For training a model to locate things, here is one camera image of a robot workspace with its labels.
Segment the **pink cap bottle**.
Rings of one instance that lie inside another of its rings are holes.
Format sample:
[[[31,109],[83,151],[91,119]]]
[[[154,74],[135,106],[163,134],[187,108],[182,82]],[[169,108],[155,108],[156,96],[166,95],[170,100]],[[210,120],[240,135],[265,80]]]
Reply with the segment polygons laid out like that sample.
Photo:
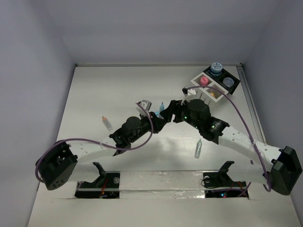
[[[209,79],[206,76],[202,76],[199,81],[199,85],[207,86],[209,84]]]

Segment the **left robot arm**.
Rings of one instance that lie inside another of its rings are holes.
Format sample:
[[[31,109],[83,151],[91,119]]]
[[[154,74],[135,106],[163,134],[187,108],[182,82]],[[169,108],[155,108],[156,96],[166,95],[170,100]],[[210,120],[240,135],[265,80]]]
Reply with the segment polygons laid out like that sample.
[[[133,150],[132,143],[147,133],[159,133],[166,123],[151,112],[141,118],[129,117],[119,129],[100,141],[81,138],[60,140],[38,159],[35,175],[49,191],[68,181],[81,181],[76,177],[76,173],[82,173],[81,164]]]

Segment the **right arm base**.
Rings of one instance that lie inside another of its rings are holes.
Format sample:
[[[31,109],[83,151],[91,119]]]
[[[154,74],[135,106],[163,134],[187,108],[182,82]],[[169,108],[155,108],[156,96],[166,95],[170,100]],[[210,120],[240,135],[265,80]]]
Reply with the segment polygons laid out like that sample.
[[[218,171],[203,173],[201,185],[206,198],[249,198],[246,182],[233,181],[228,175],[234,161],[226,161]]]

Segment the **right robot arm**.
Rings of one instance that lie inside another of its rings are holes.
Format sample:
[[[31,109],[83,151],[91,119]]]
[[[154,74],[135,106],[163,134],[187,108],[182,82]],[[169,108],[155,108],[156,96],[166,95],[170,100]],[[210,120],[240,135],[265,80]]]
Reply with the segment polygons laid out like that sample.
[[[246,180],[269,183],[271,189],[281,195],[290,194],[303,172],[292,147],[277,148],[251,140],[225,121],[211,116],[209,106],[200,99],[189,102],[172,100],[160,114],[168,122],[186,122],[196,128],[204,139],[248,157],[254,162],[247,169],[253,177]]]

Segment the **blue marker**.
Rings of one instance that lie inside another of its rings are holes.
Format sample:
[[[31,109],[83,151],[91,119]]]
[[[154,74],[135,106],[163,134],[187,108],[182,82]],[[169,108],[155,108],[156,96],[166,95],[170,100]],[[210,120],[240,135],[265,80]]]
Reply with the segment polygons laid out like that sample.
[[[163,111],[164,109],[165,109],[164,103],[162,102],[160,107],[159,107],[159,112],[158,112],[158,117],[159,118],[163,118],[162,115],[161,115],[161,111]]]

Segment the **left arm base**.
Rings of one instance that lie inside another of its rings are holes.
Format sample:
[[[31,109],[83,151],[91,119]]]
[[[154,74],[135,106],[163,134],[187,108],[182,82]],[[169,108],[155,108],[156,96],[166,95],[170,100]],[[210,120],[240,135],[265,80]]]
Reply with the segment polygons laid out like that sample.
[[[120,172],[107,172],[98,162],[98,178],[93,182],[77,182],[74,196],[78,199],[119,199]]]

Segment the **clear jar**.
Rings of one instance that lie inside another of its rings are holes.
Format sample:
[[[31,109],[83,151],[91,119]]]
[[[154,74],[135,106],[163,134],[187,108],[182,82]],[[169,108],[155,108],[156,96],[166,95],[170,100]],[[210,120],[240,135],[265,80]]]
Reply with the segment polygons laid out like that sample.
[[[225,77],[223,79],[223,84],[226,86],[226,87],[232,87],[234,85],[235,81],[234,79],[230,78],[230,77]]]

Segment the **green marker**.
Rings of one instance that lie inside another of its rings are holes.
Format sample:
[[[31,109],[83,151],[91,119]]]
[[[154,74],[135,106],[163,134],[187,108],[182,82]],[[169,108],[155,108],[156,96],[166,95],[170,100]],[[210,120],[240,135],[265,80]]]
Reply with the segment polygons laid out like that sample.
[[[196,144],[195,155],[194,157],[199,159],[202,149],[202,140],[200,139]]]

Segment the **blue lid jar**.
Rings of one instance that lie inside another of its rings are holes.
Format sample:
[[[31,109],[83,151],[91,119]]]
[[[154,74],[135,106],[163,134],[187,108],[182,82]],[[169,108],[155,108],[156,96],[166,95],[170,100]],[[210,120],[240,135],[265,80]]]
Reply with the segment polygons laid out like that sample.
[[[218,62],[214,62],[210,66],[210,73],[215,77],[219,76],[222,70],[223,70],[223,66]]]

